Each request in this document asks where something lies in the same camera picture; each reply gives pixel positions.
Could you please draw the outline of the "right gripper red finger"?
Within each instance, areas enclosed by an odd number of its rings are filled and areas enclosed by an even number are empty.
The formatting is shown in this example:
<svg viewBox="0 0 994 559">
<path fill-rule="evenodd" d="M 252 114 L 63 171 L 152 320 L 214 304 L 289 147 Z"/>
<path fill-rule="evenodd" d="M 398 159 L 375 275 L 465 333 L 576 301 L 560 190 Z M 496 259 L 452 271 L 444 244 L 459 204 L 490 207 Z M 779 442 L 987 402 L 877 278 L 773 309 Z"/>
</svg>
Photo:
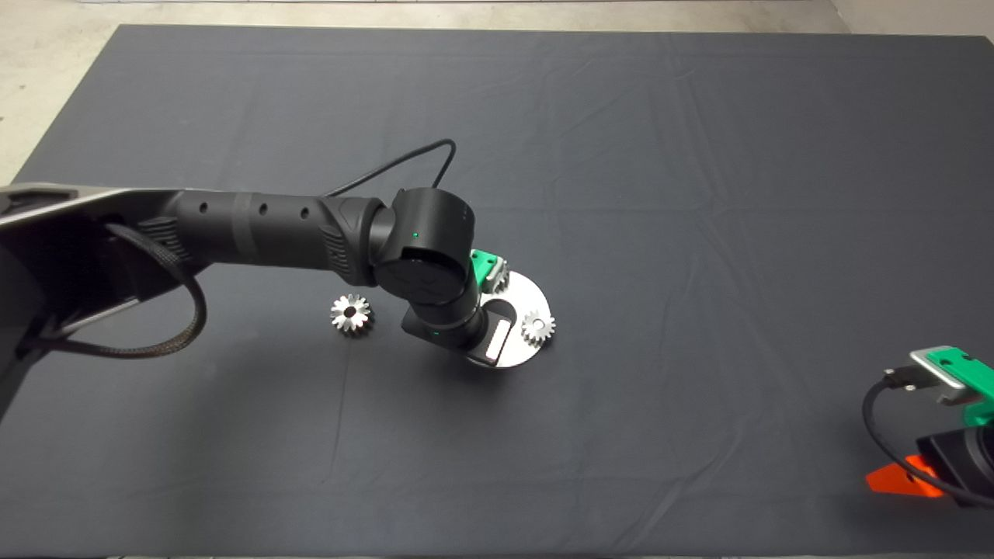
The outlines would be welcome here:
<svg viewBox="0 0 994 559">
<path fill-rule="evenodd" d="M 904 495 L 913 498 L 943 498 L 944 492 L 910 474 L 899 464 L 888 464 L 866 475 L 866 484 L 874 493 Z"/>
</svg>

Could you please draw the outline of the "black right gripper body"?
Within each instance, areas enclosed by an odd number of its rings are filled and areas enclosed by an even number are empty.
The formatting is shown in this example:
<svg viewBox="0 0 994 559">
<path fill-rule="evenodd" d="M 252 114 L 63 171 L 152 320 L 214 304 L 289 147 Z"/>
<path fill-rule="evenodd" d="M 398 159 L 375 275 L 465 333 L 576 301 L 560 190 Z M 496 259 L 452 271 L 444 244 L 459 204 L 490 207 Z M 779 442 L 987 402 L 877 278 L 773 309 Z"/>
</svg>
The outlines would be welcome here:
<svg viewBox="0 0 994 559">
<path fill-rule="evenodd" d="M 967 427 L 920 436 L 916 446 L 927 466 L 933 468 L 935 477 L 970 495 L 969 499 L 956 496 L 959 506 L 992 506 L 991 427 Z"/>
</svg>

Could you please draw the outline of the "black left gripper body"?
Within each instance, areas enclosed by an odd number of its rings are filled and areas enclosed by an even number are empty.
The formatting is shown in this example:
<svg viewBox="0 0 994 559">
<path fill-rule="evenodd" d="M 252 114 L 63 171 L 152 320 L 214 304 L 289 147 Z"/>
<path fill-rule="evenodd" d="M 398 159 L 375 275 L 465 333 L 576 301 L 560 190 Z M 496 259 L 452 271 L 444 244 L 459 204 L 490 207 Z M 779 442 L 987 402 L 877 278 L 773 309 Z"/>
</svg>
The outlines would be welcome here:
<svg viewBox="0 0 994 559">
<path fill-rule="evenodd" d="M 482 366 L 496 366 L 515 324 L 515 309 L 506 300 L 477 300 L 465 318 L 447 325 L 423 321 L 412 308 L 401 321 L 405 333 L 454 352 Z"/>
</svg>

